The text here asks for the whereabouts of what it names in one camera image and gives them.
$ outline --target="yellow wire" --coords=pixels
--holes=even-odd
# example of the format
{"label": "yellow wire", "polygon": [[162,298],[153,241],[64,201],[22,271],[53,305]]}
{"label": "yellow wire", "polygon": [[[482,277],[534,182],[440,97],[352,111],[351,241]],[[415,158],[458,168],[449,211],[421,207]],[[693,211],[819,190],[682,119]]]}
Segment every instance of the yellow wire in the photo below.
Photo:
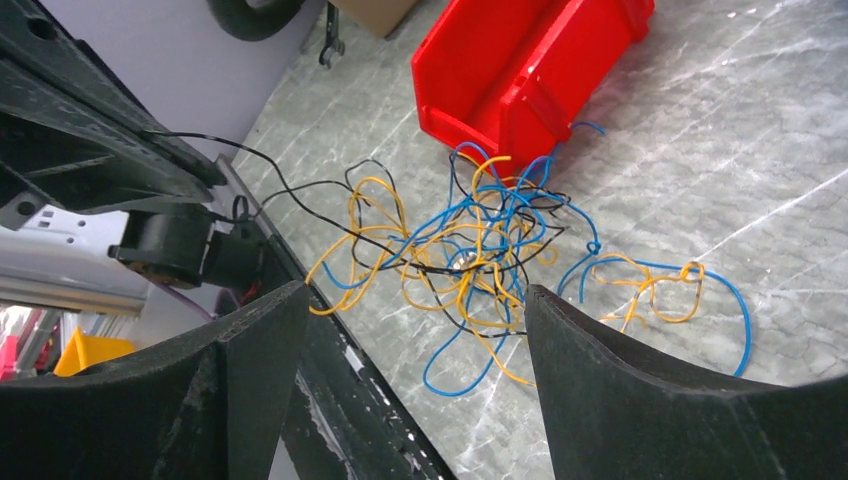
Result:
{"label": "yellow wire", "polygon": [[[612,314],[611,315],[605,315],[604,317],[601,318],[602,321],[620,320],[621,318],[624,318],[624,324],[621,327],[622,333],[624,333],[624,331],[627,329],[627,326],[630,324],[630,322],[634,318],[638,319],[642,323],[643,326],[647,326],[647,322],[645,321],[645,318],[636,313],[636,307],[639,304],[639,299],[642,296],[642,294],[645,293],[646,291],[650,291],[649,304],[651,306],[651,310],[653,311],[654,315],[656,315],[658,318],[660,318],[661,320],[663,320],[665,322],[668,322],[668,323],[688,322],[698,312],[698,308],[701,305],[701,294],[703,293],[704,279],[706,278],[706,275],[707,275],[707,270],[706,270],[706,268],[704,267],[703,264],[698,263],[698,262],[689,262],[680,269],[677,276],[660,275],[658,277],[655,277],[651,273],[651,269],[649,267],[646,267],[644,265],[640,265],[640,264],[636,263],[630,257],[623,255],[623,254],[620,254],[620,253],[611,253],[611,254],[603,255],[599,258],[599,261],[604,260],[604,259],[609,259],[609,258],[615,258],[615,259],[623,260],[624,262],[628,263],[629,265],[635,267],[637,270],[639,270],[642,273],[642,275],[644,276],[644,279],[641,280],[641,281],[640,280],[629,280],[629,279],[610,281],[610,280],[606,280],[604,278],[601,278],[598,275],[597,265],[592,267],[592,270],[590,271],[591,274],[592,274],[592,278],[594,278],[599,283],[608,284],[608,285],[625,285],[625,286],[636,287],[636,292],[633,294],[633,298],[630,300],[630,304],[629,304],[629,308],[627,309],[627,313],[623,317],[620,316],[620,315],[612,315]],[[694,279],[690,278],[690,274],[692,273],[693,270],[697,272],[697,276]],[[659,307],[657,307],[657,304],[656,304],[656,294],[657,294],[657,285],[659,283],[662,283],[662,282],[684,283],[684,284],[690,284],[690,285],[695,284],[695,301],[693,302],[692,309],[689,311],[689,313],[687,313],[686,315],[680,316],[680,317],[672,317],[672,316],[666,315],[665,313],[663,313],[659,310]]]}

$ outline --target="yellow object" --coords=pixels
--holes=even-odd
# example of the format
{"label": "yellow object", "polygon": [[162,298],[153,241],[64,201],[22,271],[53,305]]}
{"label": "yellow object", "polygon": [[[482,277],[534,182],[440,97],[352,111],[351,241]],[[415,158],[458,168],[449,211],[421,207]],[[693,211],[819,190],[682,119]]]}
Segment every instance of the yellow object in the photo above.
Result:
{"label": "yellow object", "polygon": [[70,377],[92,365],[108,362],[134,351],[135,347],[128,340],[89,336],[77,327],[53,373],[60,377]]}

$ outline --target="black cable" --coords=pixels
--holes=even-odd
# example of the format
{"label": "black cable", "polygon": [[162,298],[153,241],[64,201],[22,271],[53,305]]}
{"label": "black cable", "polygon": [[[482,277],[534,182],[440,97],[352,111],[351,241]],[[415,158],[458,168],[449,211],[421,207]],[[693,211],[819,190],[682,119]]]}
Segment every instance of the black cable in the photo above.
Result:
{"label": "black cable", "polygon": [[[351,235],[351,236],[355,237],[355,238],[356,238],[356,239],[358,239],[358,240],[362,240],[362,241],[364,241],[364,242],[366,242],[366,243],[370,243],[371,245],[374,245],[374,246],[376,246],[376,247],[380,248],[381,250],[383,250],[383,251],[385,251],[385,252],[387,252],[387,253],[391,254],[392,256],[397,256],[397,253],[396,253],[396,252],[392,251],[390,248],[386,247],[385,245],[383,245],[383,244],[381,244],[381,243],[379,243],[379,242],[377,242],[377,241],[375,241],[375,240],[372,240],[371,238],[368,238],[368,237],[366,237],[366,236],[363,236],[363,235],[361,235],[361,234],[359,234],[359,233],[356,233],[356,232],[354,232],[354,231],[352,231],[352,230],[350,230],[350,229],[348,229],[348,228],[344,227],[344,226],[343,226],[343,225],[341,225],[340,223],[338,223],[338,222],[336,222],[336,221],[334,221],[334,220],[332,220],[332,219],[330,219],[330,218],[328,218],[328,217],[325,217],[324,215],[321,215],[320,213],[315,212],[314,210],[312,210],[311,208],[309,208],[308,206],[306,206],[306,205],[303,203],[303,201],[301,201],[301,200],[300,200],[300,197],[298,197],[297,195],[295,195],[295,193],[294,193],[294,192],[295,192],[295,189],[292,189],[292,188],[289,186],[288,181],[286,181],[286,178],[285,178],[285,176],[283,175],[283,172],[280,170],[280,167],[277,165],[277,163],[274,161],[274,159],[272,159],[272,158],[271,158],[271,157],[269,157],[268,155],[266,155],[266,154],[264,154],[264,153],[262,153],[262,152],[260,152],[260,151],[258,151],[258,150],[256,150],[256,149],[254,149],[254,148],[248,147],[248,146],[243,145],[243,144],[238,143],[238,142],[234,142],[234,141],[232,141],[232,140],[227,140],[226,138],[216,137],[216,136],[214,136],[214,135],[206,135],[206,134],[203,134],[203,133],[194,133],[194,132],[161,132],[161,131],[153,131],[153,130],[143,130],[143,131],[139,132],[139,135],[140,135],[140,136],[153,135],[153,136],[162,136],[162,137],[199,138],[199,139],[203,139],[203,140],[209,140],[209,141],[212,141],[212,142],[218,142],[218,143],[221,143],[221,144],[224,144],[224,145],[228,145],[228,146],[231,146],[231,147],[234,147],[234,148],[238,148],[238,149],[244,150],[244,151],[246,151],[246,152],[248,152],[248,153],[251,153],[251,154],[253,154],[253,155],[256,155],[257,157],[261,158],[263,161],[265,161],[265,162],[267,162],[269,165],[271,165],[271,168],[273,168],[273,169],[274,169],[274,172],[277,174],[277,177],[280,179],[280,182],[283,184],[283,187],[284,187],[283,192],[284,192],[284,193],[287,193],[289,196],[291,196],[292,200],[294,200],[294,202],[295,202],[295,203],[296,203],[296,204],[297,204],[300,208],[302,208],[302,209],[303,209],[306,213],[310,214],[311,216],[313,216],[313,217],[315,217],[315,218],[317,218],[317,219],[319,219],[319,220],[321,220],[321,221],[323,221],[323,222],[325,222],[325,223],[328,223],[328,224],[330,224],[330,225],[332,225],[332,226],[334,226],[334,227],[338,228],[339,230],[341,230],[341,231],[343,231],[343,232],[347,233],[348,235]],[[456,176],[456,172],[455,172],[455,169],[453,168],[453,164],[452,164],[452,168],[451,168],[451,170],[452,170],[451,175],[452,175],[453,177],[455,177],[455,176]],[[523,261],[519,261],[519,262],[517,262],[516,264],[510,265],[510,266],[507,266],[507,267],[504,267],[504,268],[499,269],[499,270],[500,270],[500,271],[509,271],[509,270],[512,270],[512,269],[518,269],[518,268],[521,268],[521,267],[523,266],[523,264],[528,263],[529,261],[531,261],[532,259],[534,259],[537,255],[539,255],[539,254],[540,254],[540,253],[541,253],[541,252],[542,252],[545,248],[547,248],[547,246],[548,246],[548,245],[550,245],[550,243],[551,243],[551,242],[552,242],[552,241],[553,241],[553,240],[554,240],[557,236],[559,236],[559,234],[561,234],[561,233],[562,233],[562,232],[559,232],[556,236],[554,236],[554,237],[552,237],[551,239],[549,239],[547,242],[545,242],[545,243],[542,245],[542,248],[540,248],[540,249],[536,250],[535,252],[533,252],[533,254],[531,254],[531,255],[530,255],[529,257],[527,257],[525,260],[523,260]],[[429,266],[429,265],[423,265],[423,264],[416,263],[416,262],[410,262],[410,261],[408,261],[408,260],[404,260],[403,258],[398,259],[398,262],[399,262],[399,263],[398,263],[397,265],[393,265],[393,266],[385,266],[385,267],[381,268],[380,270],[385,270],[385,269],[388,269],[388,268],[397,268],[397,266],[399,266],[399,265],[406,265],[406,264],[409,264],[409,266],[411,266],[411,267],[413,267],[413,268],[415,268],[415,269],[419,270],[420,272],[423,272],[423,273],[432,273],[432,274],[438,274],[438,275],[456,275],[456,274],[463,274],[463,273],[468,273],[468,272],[473,272],[473,271],[476,271],[477,273],[481,273],[481,274],[490,274],[490,273],[493,273],[493,272],[494,272],[494,269],[493,269],[493,268],[492,268],[492,269],[488,269],[488,270],[487,270],[487,269],[485,269],[485,266],[484,266],[484,265],[472,266],[472,267],[469,267],[469,268],[466,268],[466,269],[455,270],[455,269],[452,269],[452,268],[431,267],[431,266]]]}

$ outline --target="red plastic bin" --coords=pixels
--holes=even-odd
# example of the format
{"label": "red plastic bin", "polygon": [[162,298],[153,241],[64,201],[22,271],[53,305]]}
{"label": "red plastic bin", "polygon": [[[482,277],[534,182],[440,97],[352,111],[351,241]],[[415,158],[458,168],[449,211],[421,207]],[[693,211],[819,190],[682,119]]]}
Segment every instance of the red plastic bin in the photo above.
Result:
{"label": "red plastic bin", "polygon": [[519,174],[568,140],[653,11],[653,0],[451,1],[412,58],[421,129],[450,148],[510,155],[498,175]]}

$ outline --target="marble floor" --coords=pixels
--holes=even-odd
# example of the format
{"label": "marble floor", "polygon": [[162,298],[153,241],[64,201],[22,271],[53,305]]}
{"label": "marble floor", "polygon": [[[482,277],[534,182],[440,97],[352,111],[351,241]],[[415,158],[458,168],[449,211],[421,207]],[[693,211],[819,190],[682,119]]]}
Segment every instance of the marble floor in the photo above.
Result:
{"label": "marble floor", "polygon": [[[398,179],[412,217],[438,212],[447,150],[419,130],[409,61],[446,4],[422,0],[390,41],[343,17],[347,54],[332,70],[317,64],[323,44],[317,25],[247,143],[276,158],[293,184],[341,179],[346,167],[376,158]],[[606,136],[575,131],[550,185],[594,217],[605,252],[697,260],[732,281],[753,320],[744,378],[797,385],[846,373],[848,3],[657,0],[651,27],[580,114],[602,125]],[[281,188],[258,159],[240,156],[235,165],[257,197]],[[469,172],[461,172],[466,182]],[[343,194],[318,187],[302,198],[345,221]],[[307,265],[340,236],[287,198],[268,213]],[[528,268],[535,283],[554,287],[584,254],[588,228],[577,219],[571,228],[556,242],[555,268]],[[346,268],[350,260],[343,257],[330,264]],[[325,276],[317,284],[331,300],[340,298]],[[666,293],[662,301],[671,310],[691,302],[689,293]],[[598,317],[630,295],[593,284],[582,308]],[[576,285],[564,296],[576,301]],[[534,389],[497,370],[457,399],[422,386],[424,364],[454,327],[407,306],[396,276],[378,279],[342,318],[457,475],[552,476]],[[708,284],[693,321],[649,319],[648,328],[634,325],[629,332],[725,373],[743,351],[738,305],[720,285]],[[513,371],[532,378],[523,340],[510,339],[503,352]],[[465,385],[486,357],[475,339],[462,338],[435,365],[433,382]]]}

